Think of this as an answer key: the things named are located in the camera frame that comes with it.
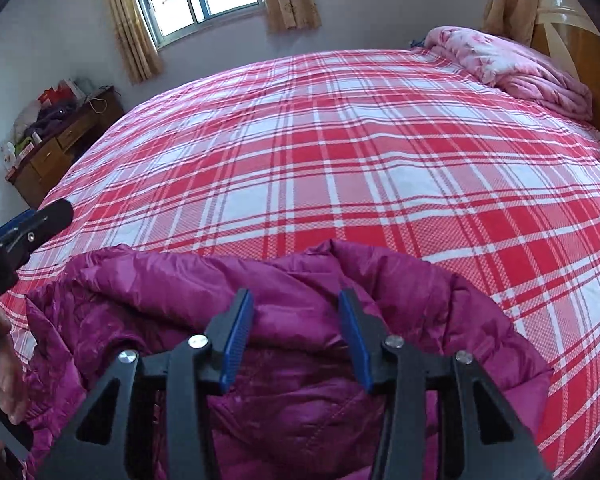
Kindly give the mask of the person left hand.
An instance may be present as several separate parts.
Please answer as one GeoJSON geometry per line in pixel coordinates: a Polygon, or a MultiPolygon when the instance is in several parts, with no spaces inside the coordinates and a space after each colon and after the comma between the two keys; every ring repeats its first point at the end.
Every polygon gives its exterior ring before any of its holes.
{"type": "Polygon", "coordinates": [[[14,425],[23,422],[28,393],[22,362],[15,352],[9,319],[0,308],[0,407],[14,425]]]}

